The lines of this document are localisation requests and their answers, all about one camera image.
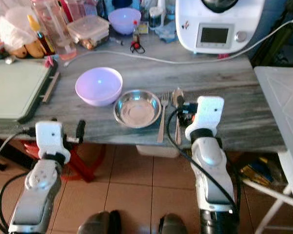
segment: tiled floor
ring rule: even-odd
[[[85,144],[79,153],[91,163],[100,146]],[[0,188],[20,169],[0,172]],[[119,210],[124,234],[156,234],[159,219],[176,213],[188,233],[199,232],[199,211],[195,180],[183,158],[141,156],[133,146],[109,145],[105,159],[92,183],[63,182],[51,217],[48,234],[72,234],[92,214]],[[23,178],[12,183],[3,198],[3,212],[9,219],[23,188]],[[242,188],[240,231],[252,234],[274,199],[244,186]],[[293,226],[293,207],[284,205],[272,225]],[[290,233],[265,231],[264,233]]]

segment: display screen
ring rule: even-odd
[[[203,28],[201,42],[207,43],[226,43],[228,28]]]

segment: potato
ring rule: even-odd
[[[23,59],[27,56],[27,50],[25,46],[22,46],[20,49],[11,51],[10,55],[15,55],[16,57]]]
[[[38,40],[34,41],[33,43],[26,44],[25,48],[28,51],[28,53],[36,59],[41,59],[44,56],[43,50]]]

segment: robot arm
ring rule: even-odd
[[[9,226],[9,233],[46,233],[53,201],[61,188],[63,165],[70,152],[63,146],[62,124],[54,121],[36,124],[36,140],[41,158],[25,179]]]
[[[220,122],[224,100],[221,97],[199,97],[194,122],[187,127],[186,137],[192,142],[192,159],[206,170],[234,200],[233,185],[226,170],[226,155],[220,148],[216,127]],[[237,233],[238,214],[219,188],[193,164],[197,202],[203,234]]]

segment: knob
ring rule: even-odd
[[[244,42],[246,40],[246,37],[247,37],[247,33],[244,32],[244,31],[239,31],[236,33],[236,35],[234,36],[234,39],[237,41],[237,42]]]

